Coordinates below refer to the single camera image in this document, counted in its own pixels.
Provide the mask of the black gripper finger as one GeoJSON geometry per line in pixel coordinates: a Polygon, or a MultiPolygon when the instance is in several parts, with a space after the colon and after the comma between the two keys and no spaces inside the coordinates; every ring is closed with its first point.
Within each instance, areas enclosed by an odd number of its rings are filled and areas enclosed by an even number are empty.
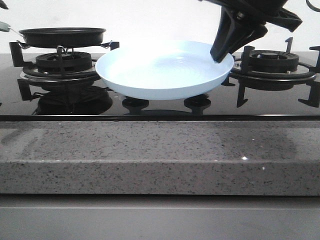
{"type": "Polygon", "coordinates": [[[219,27],[210,50],[213,60],[223,60],[227,54],[232,54],[244,37],[244,22],[238,13],[225,6],[221,8],[219,27]]]}
{"type": "Polygon", "coordinates": [[[241,47],[245,46],[246,44],[257,40],[259,38],[262,38],[266,35],[268,32],[267,28],[264,24],[254,24],[249,25],[248,23],[243,24],[243,38],[239,42],[239,44],[236,46],[237,50],[241,47]]]}

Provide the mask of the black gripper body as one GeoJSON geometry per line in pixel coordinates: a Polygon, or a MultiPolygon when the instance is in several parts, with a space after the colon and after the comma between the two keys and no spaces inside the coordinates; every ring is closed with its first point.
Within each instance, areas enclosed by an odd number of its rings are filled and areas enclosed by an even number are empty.
{"type": "Polygon", "coordinates": [[[220,5],[257,23],[271,23],[294,32],[302,20],[293,12],[284,8],[285,0],[212,0],[220,5]]]}

